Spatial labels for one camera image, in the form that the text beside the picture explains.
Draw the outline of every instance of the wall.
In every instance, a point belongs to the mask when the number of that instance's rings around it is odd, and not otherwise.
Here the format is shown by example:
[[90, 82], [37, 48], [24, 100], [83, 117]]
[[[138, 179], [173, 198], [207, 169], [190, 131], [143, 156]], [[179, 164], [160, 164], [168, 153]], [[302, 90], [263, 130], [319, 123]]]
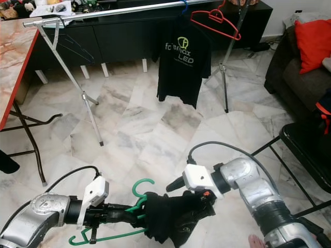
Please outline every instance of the wall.
[[283, 20], [290, 17], [296, 10], [305, 12], [320, 11], [322, 7], [331, 5], [331, 0], [262, 0], [274, 10], [269, 19], [263, 36], [278, 36], [284, 32]]
[[331, 0], [323, 0], [321, 11], [331, 12]]

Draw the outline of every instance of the black cabinet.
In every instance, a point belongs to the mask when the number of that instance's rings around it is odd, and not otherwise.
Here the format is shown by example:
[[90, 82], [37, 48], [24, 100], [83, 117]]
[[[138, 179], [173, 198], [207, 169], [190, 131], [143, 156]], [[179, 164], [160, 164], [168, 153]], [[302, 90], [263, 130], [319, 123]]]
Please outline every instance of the black cabinet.
[[150, 57], [154, 25], [154, 21], [145, 21], [94, 26], [103, 62]]
[[[46, 29], [53, 42], [54, 29]], [[100, 50], [92, 26], [68, 27], [59, 30], [57, 51], [69, 66], [92, 65], [102, 63]], [[44, 70], [60, 67], [44, 38], [39, 34], [32, 50], [28, 68]]]
[[[118, 0], [115, 8], [155, 4], [167, 0]], [[190, 5], [186, 15], [195, 10], [212, 10], [222, 1]], [[135, 13], [112, 15], [87, 19], [83, 22], [73, 21], [65, 29], [60, 29], [57, 50], [68, 66], [80, 66], [149, 58], [151, 42], [158, 22], [176, 18], [183, 7], [155, 9]], [[222, 11], [224, 17], [237, 23], [238, 7], [227, 3]], [[235, 43], [235, 48], [246, 48], [258, 44], [261, 40], [272, 8], [263, 2], [250, 6], [240, 30], [242, 39]], [[207, 16], [199, 17], [203, 23], [232, 35], [229, 24], [218, 24]], [[206, 28], [200, 27], [211, 40], [213, 50], [226, 49], [230, 39]], [[46, 30], [51, 40], [54, 29]], [[38, 36], [32, 51], [28, 67], [33, 70], [60, 67], [50, 48], [41, 35]]]

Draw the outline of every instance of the person's foot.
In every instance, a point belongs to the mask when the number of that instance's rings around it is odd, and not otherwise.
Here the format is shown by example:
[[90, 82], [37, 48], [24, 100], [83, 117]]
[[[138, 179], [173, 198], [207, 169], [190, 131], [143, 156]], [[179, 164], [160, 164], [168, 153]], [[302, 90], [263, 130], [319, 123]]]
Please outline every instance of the person's foot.
[[264, 242], [256, 235], [250, 235], [248, 237], [250, 248], [265, 248]]

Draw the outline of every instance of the clothing rack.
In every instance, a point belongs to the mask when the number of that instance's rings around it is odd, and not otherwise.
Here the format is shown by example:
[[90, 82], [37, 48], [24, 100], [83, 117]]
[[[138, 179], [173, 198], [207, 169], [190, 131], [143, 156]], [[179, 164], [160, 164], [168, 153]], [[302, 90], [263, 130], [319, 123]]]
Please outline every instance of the clothing rack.
[[[236, 28], [237, 28], [237, 31], [240, 32], [240, 29], [241, 29], [242, 24], [244, 22], [244, 19], [245, 19], [245, 16], [247, 14], [248, 7], [249, 7], [249, 5], [251, 3], [251, 0], [246, 0], [244, 7], [240, 7], [240, 0], [237, 0], [237, 2], [238, 2], [238, 11], [239, 11], [239, 21], [237, 23]], [[228, 50], [227, 50], [227, 53], [225, 54], [225, 57], [224, 57], [223, 62], [220, 62], [219, 63], [219, 70], [222, 73], [222, 81], [223, 81], [223, 87], [224, 87], [224, 101], [225, 101], [225, 109], [224, 109], [224, 111], [226, 113], [229, 112], [228, 93], [227, 93], [227, 81], [225, 79], [225, 73], [227, 71], [226, 63], [229, 60], [229, 57], [230, 57], [230, 54], [232, 52], [233, 45], [234, 45], [235, 41], [236, 41], [235, 39], [232, 39], [231, 40], [231, 42], [229, 44], [229, 47], [228, 47]], [[218, 73], [218, 70], [214, 71], [209, 78], [212, 78], [212, 76], [216, 75], [217, 73]]]
[[[96, 17], [106, 17], [106, 16], [114, 16], [116, 14], [126, 14], [126, 13], [133, 13], [133, 12], [140, 12], [140, 11], [147, 11], [147, 10], [153, 10], [153, 9], [162, 9], [162, 8], [170, 8], [170, 7], [178, 7], [178, 6], [184, 6], [184, 5], [194, 5], [194, 4], [203, 4], [203, 3], [210, 3], [210, 2], [216, 2], [217, 0], [187, 0], [187, 3], [184, 3], [183, 1], [177, 1], [177, 2], [170, 2], [170, 3], [162, 3], [162, 4], [152, 4], [152, 5], [144, 5], [144, 6], [137, 6], [137, 7], [130, 7], [130, 8], [122, 8], [122, 9], [114, 9], [114, 10], [106, 10], [106, 11], [100, 11], [100, 12], [92, 12], [92, 13], [85, 13], [85, 14], [77, 14], [77, 15], [72, 15], [69, 17], [55, 17], [55, 18], [49, 18], [49, 19], [42, 19], [38, 21], [33, 21], [33, 22], [24, 22], [23, 26], [24, 27], [31, 27], [31, 26], [36, 26], [40, 32], [40, 34], [43, 36], [46, 44], [49, 46], [51, 51], [53, 52], [54, 56], [57, 58], [58, 62], [64, 69], [64, 71], [67, 73], [68, 77], [76, 87], [76, 89], [79, 91], [79, 93], [82, 96], [82, 99], [84, 101], [84, 104], [87, 108], [87, 112], [89, 114], [89, 117], [91, 119], [93, 128], [96, 132], [98, 141], [100, 146], [103, 146], [103, 140], [100, 135], [99, 129], [97, 127], [97, 124], [95, 122], [94, 116], [92, 114], [89, 102], [92, 102], [96, 105], [99, 104], [99, 102], [93, 98], [91, 98], [83, 89], [81, 86], [78, 84], [72, 73], [70, 72], [69, 68], [59, 55], [59, 53], [56, 50], [57, 47], [57, 42], [58, 42], [58, 33], [59, 33], [59, 27], [60, 23], [63, 24], [63, 28], [65, 28], [65, 21], [74, 21], [74, 20], [84, 20], [84, 19], [89, 19], [89, 18], [96, 18]], [[242, 22], [245, 18], [248, 6], [250, 4], [251, 0], [247, 0], [246, 6], [243, 11], [240, 10], [239, 7], [239, 14], [240, 14], [240, 19], [237, 25], [237, 29], [240, 30], [240, 27], [242, 25]], [[45, 24], [55, 24], [55, 29], [54, 29], [54, 40], [51, 42], [51, 40], [48, 38], [48, 36], [45, 33], [45, 30], [43, 28], [43, 25]], [[224, 83], [224, 94], [225, 94], [225, 111], [228, 112], [228, 99], [227, 99], [227, 87], [226, 87], [226, 82], [225, 82], [225, 64], [230, 56], [230, 53], [232, 51], [232, 47], [234, 44], [235, 40], [232, 40], [227, 54], [224, 58], [223, 63], [220, 64], [220, 70], [222, 71], [223, 75], [223, 83]]]

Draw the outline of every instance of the metal rod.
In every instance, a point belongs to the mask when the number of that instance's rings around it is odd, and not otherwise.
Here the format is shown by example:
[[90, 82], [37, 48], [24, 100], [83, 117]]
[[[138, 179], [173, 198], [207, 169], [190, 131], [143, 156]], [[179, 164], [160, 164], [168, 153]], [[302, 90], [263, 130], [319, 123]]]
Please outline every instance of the metal rod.
[[97, 134], [97, 137], [98, 137], [98, 140], [99, 140], [99, 144], [100, 144], [100, 146], [103, 146], [103, 140], [102, 140], [102, 138], [101, 138], [101, 135], [100, 135], [100, 132], [99, 132], [98, 126], [97, 126], [97, 124], [96, 124], [96, 122], [95, 122], [95, 119], [94, 119], [93, 113], [92, 113], [92, 111], [91, 111], [91, 107], [89, 106], [88, 95], [87, 95], [85, 92], [83, 92], [83, 94], [82, 94], [82, 98], [83, 98], [83, 101], [84, 101], [84, 103], [85, 103], [85, 105], [86, 105], [88, 115], [89, 115], [89, 117], [90, 117], [90, 119], [91, 119], [91, 121], [92, 121], [92, 125], [93, 125], [93, 128], [94, 128], [94, 130], [95, 130], [95, 133]]
[[269, 146], [271, 146], [273, 143], [277, 142], [280, 140], [280, 137], [277, 136], [276, 138], [274, 138], [272, 141], [268, 142], [267, 144], [265, 144], [264, 146], [260, 147], [258, 150], [256, 150], [255, 152], [253, 152], [251, 155], [255, 156], [256, 154], [260, 153], [261, 151], [263, 151], [264, 149], [268, 148]]
[[220, 65], [220, 70], [222, 72], [222, 81], [223, 81], [223, 87], [224, 87], [224, 100], [225, 100], [225, 109], [224, 111], [226, 113], [229, 112], [229, 105], [228, 105], [228, 91], [227, 91], [227, 80], [225, 72], [227, 71], [224, 65]]
[[88, 94], [86, 94], [86, 93], [85, 93], [85, 95], [86, 95], [88, 101], [94, 103], [95, 105], [99, 105], [99, 102], [98, 102], [97, 100], [94, 100], [92, 97], [90, 97], [90, 96], [89, 96]]
[[16, 101], [13, 102], [13, 107], [16, 111], [16, 113], [18, 114], [18, 118], [20, 119], [23, 127], [24, 127], [24, 130], [27, 134], [27, 136], [29, 137], [29, 140], [31, 141], [32, 143], [32, 146], [33, 146], [33, 150], [35, 152], [35, 155], [36, 155], [36, 159], [37, 159], [37, 165], [38, 165], [38, 172], [39, 172], [39, 176], [40, 176], [40, 179], [41, 179], [41, 182], [42, 182], [42, 185], [43, 186], [46, 186], [47, 185], [47, 182], [46, 182], [46, 179], [45, 179], [45, 176], [43, 174], [43, 171], [42, 171], [42, 166], [41, 166], [41, 159], [40, 159], [40, 153], [39, 153], [39, 148], [37, 146], [37, 143], [35, 141], [35, 139], [33, 138], [33, 135], [29, 129], [29, 127], [27, 126], [26, 122], [25, 122], [25, 119], [22, 117], [22, 112], [18, 106], [18, 104], [16, 103]]
[[21, 155], [26, 155], [26, 154], [31, 154], [31, 153], [35, 153], [35, 151], [34, 150], [31, 150], [31, 151], [21, 151], [21, 152], [16, 152], [16, 153], [9, 154], [8, 156], [9, 157], [16, 157], [16, 156], [21, 156]]
[[[244, 6], [244, 8], [243, 9], [240, 9], [239, 8], [239, 21], [238, 21], [237, 26], [236, 26], [238, 32], [240, 31], [240, 29], [242, 27], [242, 24], [243, 24], [244, 19], [246, 17], [246, 14], [247, 14], [248, 7], [250, 5], [250, 2], [251, 2], [251, 0], [246, 0], [246, 5]], [[228, 50], [227, 50], [227, 53], [226, 53], [226, 55], [224, 57], [224, 60], [223, 60], [223, 63], [222, 63], [223, 65], [226, 65], [227, 64], [228, 59], [230, 57], [230, 54], [232, 52], [233, 45], [234, 45], [235, 41], [236, 40], [234, 40], [234, 39], [231, 40], [230, 45], [229, 45]]]
[[[10, 114], [13, 115], [13, 116], [18, 117], [18, 114], [14, 111], [10, 111]], [[37, 120], [35, 118], [31, 118], [31, 117], [26, 116], [26, 115], [22, 115], [22, 118], [25, 119], [25, 120], [28, 120], [28, 121], [35, 122], [34, 124], [27, 125], [29, 128], [31, 128], [31, 127], [41, 126], [41, 125], [47, 125], [47, 124], [51, 123], [56, 117], [61, 117], [61, 116], [63, 116], [63, 115], [62, 114], [53, 115], [47, 121]], [[17, 129], [22, 129], [22, 128], [24, 128], [24, 127], [23, 126], [18, 126], [18, 127], [11, 127], [11, 128], [3, 128], [0, 132], [6, 132], [6, 131], [17, 130]]]
[[296, 182], [296, 184], [298, 185], [298, 187], [301, 189], [301, 191], [304, 193], [304, 195], [307, 197], [307, 199], [310, 201], [310, 203], [316, 207], [316, 204], [314, 203], [314, 201], [312, 200], [312, 198], [310, 197], [310, 195], [307, 193], [307, 191], [304, 189], [304, 187], [301, 185], [301, 183], [298, 181], [298, 179], [296, 179], [295, 175], [291, 172], [291, 170], [288, 168], [288, 166], [285, 164], [285, 162], [283, 161], [283, 159], [278, 155], [278, 153], [275, 151], [275, 149], [270, 146], [271, 151], [273, 151], [273, 153], [276, 155], [276, 157], [278, 158], [278, 160], [280, 161], [280, 163], [284, 166], [284, 168], [288, 171], [288, 173], [291, 175], [291, 177], [293, 178], [293, 180]]
[[[188, 0], [188, 5], [193, 4], [203, 4], [203, 3], [210, 3], [216, 2], [215, 0]], [[113, 9], [113, 10], [106, 10], [100, 12], [91, 12], [86, 14], [77, 14], [69, 17], [62, 17], [62, 21], [73, 21], [73, 20], [83, 20], [89, 18], [96, 18], [96, 17], [106, 17], [106, 16], [113, 16], [116, 14], [126, 14], [126, 13], [134, 13], [146, 10], [153, 10], [153, 9], [162, 9], [162, 8], [170, 8], [170, 7], [178, 7], [184, 6], [185, 3], [182, 1], [177, 2], [170, 2], [170, 3], [163, 3], [163, 4], [152, 4], [152, 5], [144, 5], [144, 6], [137, 6], [137, 7], [130, 7], [130, 8], [122, 8], [122, 9]], [[38, 26], [38, 25], [45, 25], [50, 23], [56, 23], [59, 18], [48, 18], [42, 19], [34, 22], [24, 22], [24, 27], [31, 27], [31, 26]]]
[[63, 114], [56, 114], [56, 115], [51, 116], [51, 118], [49, 118], [47, 121], [41, 121], [41, 120], [26, 116], [26, 115], [18, 114], [17, 112], [12, 111], [12, 110], [9, 113], [13, 116], [16, 116], [16, 117], [21, 116], [24, 120], [33, 121], [33, 122], [38, 123], [40, 125], [47, 125], [47, 124], [51, 123], [52, 120], [54, 120], [56, 117], [63, 116]]
[[305, 216], [307, 214], [314, 213], [314, 212], [316, 212], [318, 210], [321, 210], [321, 209], [326, 208], [326, 207], [329, 207], [329, 206], [331, 206], [331, 200], [328, 200], [327, 202], [321, 203], [321, 204], [319, 204], [317, 206], [314, 206], [312, 208], [309, 208], [309, 209], [306, 209], [304, 211], [301, 211], [300, 213], [297, 213], [294, 216], [296, 218], [299, 218], [301, 216]]
[[40, 34], [43, 36], [46, 44], [50, 47], [50, 49], [52, 50], [54, 56], [57, 58], [58, 62], [61, 64], [62, 68], [67, 73], [67, 75], [70, 78], [70, 80], [73, 82], [73, 84], [75, 85], [75, 87], [77, 88], [77, 90], [79, 90], [80, 94], [83, 94], [83, 90], [82, 90], [81, 86], [77, 83], [76, 79], [71, 74], [69, 68], [64, 63], [63, 59], [61, 58], [61, 56], [59, 55], [59, 53], [57, 52], [57, 50], [53, 48], [53, 43], [51, 42], [51, 40], [46, 35], [46, 32], [45, 32], [45, 30], [43, 30], [43, 27], [41, 26], [41, 24], [37, 24], [37, 27], [39, 29]]
[[59, 24], [60, 21], [58, 20], [56, 22], [56, 27], [55, 27], [55, 35], [54, 35], [54, 40], [53, 40], [53, 49], [56, 49], [57, 41], [58, 41], [58, 32], [59, 32]]
[[[239, 31], [240, 31], [240, 29], [242, 27], [242, 24], [244, 22], [244, 19], [245, 19], [246, 14], [247, 14], [248, 7], [250, 5], [250, 2], [251, 2], [251, 0], [246, 0], [245, 6], [243, 8], [241, 8], [240, 7], [240, 0], [238, 0], [239, 20], [238, 20], [238, 23], [237, 23], [237, 26], [236, 26], [236, 28], [237, 28], [238, 31], [235, 31], [234, 32], [233, 37], [235, 37], [237, 35], [237, 32], [239, 33]], [[232, 39], [231, 40], [231, 42], [229, 44], [229, 47], [228, 47], [228, 50], [227, 50], [227, 53], [225, 54], [223, 63], [220, 63], [219, 64], [219, 69], [222, 72], [222, 80], [223, 80], [223, 86], [224, 86], [224, 100], [225, 100], [225, 109], [224, 109], [224, 111], [226, 113], [229, 112], [229, 106], [228, 106], [227, 82], [226, 82], [226, 79], [225, 79], [225, 70], [226, 70], [225, 65], [228, 62], [228, 59], [230, 57], [230, 54], [232, 52], [232, 49], [233, 49], [233, 46], [234, 46], [234, 43], [235, 42], [236, 42], [235, 39]]]

